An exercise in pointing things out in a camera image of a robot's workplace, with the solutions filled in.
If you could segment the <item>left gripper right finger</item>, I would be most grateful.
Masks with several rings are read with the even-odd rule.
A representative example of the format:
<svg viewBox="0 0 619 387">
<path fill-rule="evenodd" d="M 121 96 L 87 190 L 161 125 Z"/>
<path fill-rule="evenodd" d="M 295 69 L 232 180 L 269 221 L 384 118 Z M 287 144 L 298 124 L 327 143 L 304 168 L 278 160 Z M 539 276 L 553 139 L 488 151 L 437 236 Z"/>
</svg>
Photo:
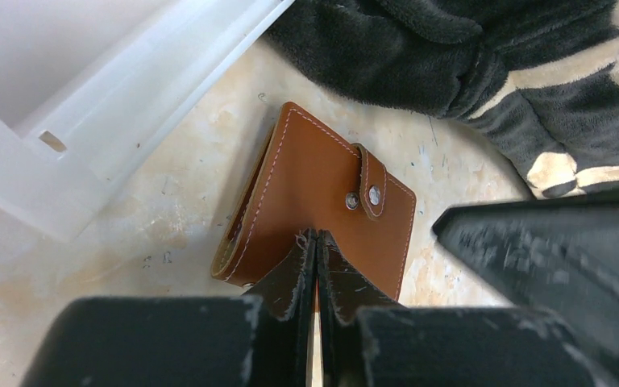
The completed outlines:
<svg viewBox="0 0 619 387">
<path fill-rule="evenodd" d="M 395 302 L 318 234 L 327 386 L 593 386 L 553 315 L 516 308 L 413 308 Z"/>
</svg>

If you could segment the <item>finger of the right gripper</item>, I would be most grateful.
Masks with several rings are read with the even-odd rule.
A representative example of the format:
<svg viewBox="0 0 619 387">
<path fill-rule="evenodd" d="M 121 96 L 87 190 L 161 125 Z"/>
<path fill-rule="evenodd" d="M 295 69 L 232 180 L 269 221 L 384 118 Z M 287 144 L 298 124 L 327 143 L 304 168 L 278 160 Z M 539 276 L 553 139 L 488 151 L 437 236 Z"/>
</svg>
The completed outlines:
<svg viewBox="0 0 619 387">
<path fill-rule="evenodd" d="M 557 314 L 619 375 L 619 189 L 454 206 L 432 232 L 512 303 Z"/>
</svg>

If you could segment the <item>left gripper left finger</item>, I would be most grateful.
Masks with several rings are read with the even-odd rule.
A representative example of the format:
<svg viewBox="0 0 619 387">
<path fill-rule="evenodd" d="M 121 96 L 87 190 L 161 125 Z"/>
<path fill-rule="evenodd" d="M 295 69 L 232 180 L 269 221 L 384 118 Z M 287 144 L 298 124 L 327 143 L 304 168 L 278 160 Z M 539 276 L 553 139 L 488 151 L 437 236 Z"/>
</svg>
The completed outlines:
<svg viewBox="0 0 619 387">
<path fill-rule="evenodd" d="M 55 319 L 25 386 L 307 386 L 318 233 L 239 296 L 80 298 Z"/>
</svg>

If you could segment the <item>brown leather card holder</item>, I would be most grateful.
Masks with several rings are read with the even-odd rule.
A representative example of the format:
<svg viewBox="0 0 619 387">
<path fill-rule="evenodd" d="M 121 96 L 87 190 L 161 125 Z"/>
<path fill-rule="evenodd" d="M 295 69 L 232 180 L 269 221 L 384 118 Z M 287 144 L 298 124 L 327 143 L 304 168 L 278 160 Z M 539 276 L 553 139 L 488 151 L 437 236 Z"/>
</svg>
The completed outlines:
<svg viewBox="0 0 619 387">
<path fill-rule="evenodd" d="M 398 298 L 417 199 L 362 144 L 351 144 L 294 102 L 268 133 L 211 276 L 246 286 L 277 266 L 305 229 L 329 231 L 344 257 Z"/>
</svg>

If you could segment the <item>white translucent plastic card box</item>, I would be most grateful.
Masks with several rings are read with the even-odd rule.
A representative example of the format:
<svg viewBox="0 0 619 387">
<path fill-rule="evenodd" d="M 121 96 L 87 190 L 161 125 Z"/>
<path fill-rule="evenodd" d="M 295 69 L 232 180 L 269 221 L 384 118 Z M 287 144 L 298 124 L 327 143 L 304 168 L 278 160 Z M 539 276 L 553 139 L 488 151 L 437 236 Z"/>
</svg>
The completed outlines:
<svg viewBox="0 0 619 387">
<path fill-rule="evenodd" d="M 0 1 L 0 209 L 76 237 L 287 1 Z"/>
</svg>

